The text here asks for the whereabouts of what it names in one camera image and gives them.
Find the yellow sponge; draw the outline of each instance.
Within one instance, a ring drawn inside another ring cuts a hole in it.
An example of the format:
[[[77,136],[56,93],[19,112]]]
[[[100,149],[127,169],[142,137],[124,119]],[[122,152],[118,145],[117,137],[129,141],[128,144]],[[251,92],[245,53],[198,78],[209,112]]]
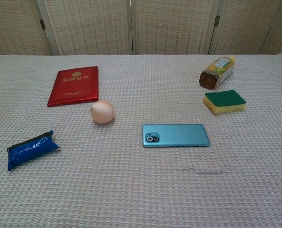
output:
[[[206,93],[203,102],[213,114],[241,111],[246,105],[246,101],[234,90]]]

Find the blue package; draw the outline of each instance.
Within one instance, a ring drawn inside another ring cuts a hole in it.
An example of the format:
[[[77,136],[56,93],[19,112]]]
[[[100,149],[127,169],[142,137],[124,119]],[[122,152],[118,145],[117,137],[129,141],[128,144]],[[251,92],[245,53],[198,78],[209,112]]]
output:
[[[8,171],[19,164],[59,148],[59,146],[52,141],[52,134],[53,131],[49,131],[33,139],[9,147]]]

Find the teal phone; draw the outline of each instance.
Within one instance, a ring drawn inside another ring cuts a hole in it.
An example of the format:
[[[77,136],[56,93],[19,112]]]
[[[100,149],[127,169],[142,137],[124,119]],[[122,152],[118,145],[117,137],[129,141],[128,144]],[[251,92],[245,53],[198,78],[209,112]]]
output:
[[[143,146],[209,146],[209,139],[203,124],[145,124]]]

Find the brown egg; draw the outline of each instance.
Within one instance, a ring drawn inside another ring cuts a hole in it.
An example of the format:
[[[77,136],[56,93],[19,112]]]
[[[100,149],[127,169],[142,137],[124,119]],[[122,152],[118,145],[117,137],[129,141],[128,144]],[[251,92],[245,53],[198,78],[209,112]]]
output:
[[[109,101],[99,100],[91,107],[91,116],[99,124],[106,124],[114,117],[114,108]]]

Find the camera module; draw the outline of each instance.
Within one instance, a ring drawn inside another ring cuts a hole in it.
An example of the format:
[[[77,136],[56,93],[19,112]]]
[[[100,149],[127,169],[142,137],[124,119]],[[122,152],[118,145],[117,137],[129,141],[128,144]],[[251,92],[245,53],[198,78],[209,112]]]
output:
[[[153,138],[151,136],[147,137],[146,139],[148,142],[152,142],[153,141]]]

